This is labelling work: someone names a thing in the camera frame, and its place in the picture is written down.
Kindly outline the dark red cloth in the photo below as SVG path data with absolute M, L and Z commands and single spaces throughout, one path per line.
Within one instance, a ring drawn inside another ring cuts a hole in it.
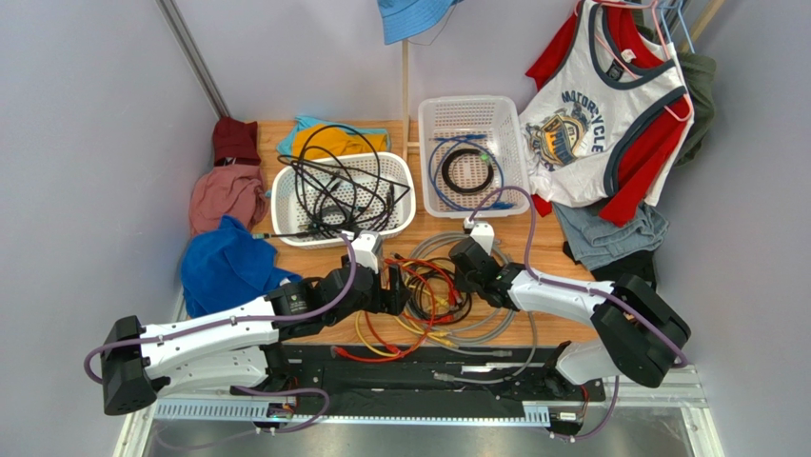
M 262 160 L 258 154 L 258 133 L 257 122 L 244 123 L 227 116 L 222 117 L 212 133 L 213 166 L 260 166 Z

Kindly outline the olive green garment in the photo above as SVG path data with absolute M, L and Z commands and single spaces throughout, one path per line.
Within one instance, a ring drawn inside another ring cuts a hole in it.
M 713 99 L 713 83 L 717 71 L 716 61 L 708 56 L 696 54 L 688 51 L 670 51 L 676 54 L 679 59 L 682 76 L 687 86 L 694 108 L 693 125 L 689 129 L 682 147 L 676 157 L 675 166 L 681 167 L 692 162 L 702 148 L 702 142 L 708 133 L 716 115 L 716 105 Z M 669 114 L 664 114 L 659 122 L 660 127 L 651 124 L 643 134 L 633 143 L 633 152 L 637 155 L 637 150 L 641 151 L 642 157 L 652 152 L 662 141 L 661 129 L 664 133 L 670 131 L 670 127 L 663 124 L 673 118 Z

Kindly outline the pink cloth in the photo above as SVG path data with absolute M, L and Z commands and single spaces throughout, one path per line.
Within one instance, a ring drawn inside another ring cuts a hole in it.
M 214 167 L 192 191 L 188 209 L 191 236 L 217 229 L 223 215 L 252 229 L 267 215 L 266 192 L 267 181 L 259 166 Z

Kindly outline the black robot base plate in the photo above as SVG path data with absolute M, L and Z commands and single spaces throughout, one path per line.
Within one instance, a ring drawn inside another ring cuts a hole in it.
M 483 415 L 506 417 L 538 402 L 580 411 L 606 400 L 604 386 L 552 381 L 544 368 L 550 348 L 427 347 L 392 362 L 349 360 L 326 346 L 285 345 L 270 352 L 256 382 L 235 382 L 262 392 L 291 390 L 294 410 L 344 414 Z

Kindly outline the denim jeans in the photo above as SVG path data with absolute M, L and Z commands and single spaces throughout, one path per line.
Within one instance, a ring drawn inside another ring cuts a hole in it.
M 570 208 L 552 206 L 565 238 L 564 253 L 587 269 L 602 268 L 640 251 L 654 251 L 669 231 L 669 221 L 654 207 L 636 207 L 618 227 L 599 216 L 602 204 Z

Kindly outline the black garment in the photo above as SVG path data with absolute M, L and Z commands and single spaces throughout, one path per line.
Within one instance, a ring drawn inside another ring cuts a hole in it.
M 597 281 L 616 281 L 625 274 L 638 276 L 657 287 L 654 251 L 639 250 L 599 268 L 586 268 Z

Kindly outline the white oval perforated basket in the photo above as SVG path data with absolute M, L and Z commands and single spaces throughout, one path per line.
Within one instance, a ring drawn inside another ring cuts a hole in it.
M 307 160 L 281 156 L 270 190 L 273 236 L 295 248 L 331 248 L 345 230 L 401 233 L 416 214 L 407 163 L 390 152 Z

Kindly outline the blue cloth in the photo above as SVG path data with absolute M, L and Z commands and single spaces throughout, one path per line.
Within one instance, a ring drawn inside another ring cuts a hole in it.
M 199 318 L 232 309 L 302 276 L 276 266 L 277 249 L 256 239 L 236 218 L 224 215 L 218 228 L 194 236 L 184 254 L 180 279 L 186 312 Z

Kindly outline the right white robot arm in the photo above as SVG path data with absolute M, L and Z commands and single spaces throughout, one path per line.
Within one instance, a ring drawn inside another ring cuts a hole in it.
M 616 281 L 571 280 L 528 268 L 500 264 L 477 241 L 466 237 L 449 252 L 457 289 L 494 308 L 540 312 L 593 328 L 586 343 L 563 343 L 550 369 L 573 385 L 624 376 L 638 385 L 659 387 L 671 368 L 685 364 L 690 326 L 642 278 Z

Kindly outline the aluminium frame post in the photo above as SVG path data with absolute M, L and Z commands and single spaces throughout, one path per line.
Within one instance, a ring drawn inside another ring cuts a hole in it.
M 155 3 L 163 14 L 169 30 L 185 55 L 213 111 L 220 118 L 230 116 L 231 113 L 225 97 L 219 90 L 177 2 L 174 0 L 156 0 Z

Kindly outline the orange cloth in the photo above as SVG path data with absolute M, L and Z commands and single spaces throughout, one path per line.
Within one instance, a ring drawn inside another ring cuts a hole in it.
M 316 124 L 295 134 L 290 154 L 307 160 L 389 151 L 387 132 L 363 132 L 337 125 Z

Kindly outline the blue bucket hat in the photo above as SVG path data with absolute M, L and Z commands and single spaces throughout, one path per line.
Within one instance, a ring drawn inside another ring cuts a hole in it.
M 455 0 L 377 0 L 384 43 L 392 45 L 433 28 L 458 4 Z

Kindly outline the white rectangular perforated basket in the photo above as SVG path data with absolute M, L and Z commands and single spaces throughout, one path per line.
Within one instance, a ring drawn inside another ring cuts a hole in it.
M 518 114 L 503 96 L 448 96 L 418 108 L 425 211 L 438 218 L 506 217 L 530 202 Z

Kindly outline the pink clothes hanger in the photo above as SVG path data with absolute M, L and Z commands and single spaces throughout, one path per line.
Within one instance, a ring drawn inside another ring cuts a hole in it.
M 675 46 L 670 42 L 670 32 L 667 28 L 667 25 L 661 25 L 659 18 L 664 19 L 664 15 L 661 12 L 661 7 L 658 5 L 658 1 L 652 1 L 650 4 L 638 4 L 638 3 L 631 3 L 630 1 L 584 1 L 582 4 L 582 10 L 575 11 L 575 14 L 579 14 L 582 17 L 585 17 L 585 11 L 589 8 L 590 11 L 596 11 L 602 15 L 602 19 L 607 20 L 609 17 L 608 11 L 610 9 L 614 10 L 650 10 L 650 15 L 652 17 L 652 23 L 654 28 L 651 30 L 653 32 L 652 37 L 648 38 L 645 34 L 641 33 L 638 25 L 635 22 L 630 23 L 630 27 L 633 30 L 635 35 L 640 37 L 642 45 L 640 47 L 632 47 L 629 50 L 619 50 L 619 46 L 615 45 L 612 42 L 613 35 L 610 31 L 610 27 L 608 25 L 598 24 L 595 23 L 595 37 L 593 40 L 602 46 L 605 49 L 605 52 L 611 57 L 611 61 L 619 65 L 624 73 L 628 76 L 632 76 L 635 80 L 639 79 L 641 76 L 639 75 L 639 71 L 641 70 L 653 70 L 651 68 L 642 68 L 642 67 L 634 67 L 631 68 L 631 61 L 636 57 L 633 53 L 633 50 L 642 48 L 646 49 L 647 53 L 650 53 L 652 56 L 655 56 L 657 59 L 661 60 L 663 64 L 672 63 L 673 69 L 679 77 L 679 82 L 682 84 L 684 91 L 682 95 L 682 99 L 686 104 L 686 111 L 684 115 L 679 115 L 676 111 L 674 111 L 670 107 L 666 107 L 666 111 L 671 114 L 671 116 L 680 123 L 686 123 L 688 126 L 691 126 L 694 121 L 695 116 L 695 109 L 693 102 L 691 100 L 691 96 L 689 94 L 688 86 L 685 81 L 682 68 L 680 65 L 680 61 L 675 49 Z

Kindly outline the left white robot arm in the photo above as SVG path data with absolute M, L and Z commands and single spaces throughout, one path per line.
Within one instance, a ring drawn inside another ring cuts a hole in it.
M 129 414 L 195 389 L 265 387 L 286 368 L 281 344 L 316 335 L 359 311 L 399 316 L 411 292 L 400 268 L 345 263 L 324 278 L 288 282 L 232 309 L 183 322 L 118 319 L 98 350 L 103 411 Z

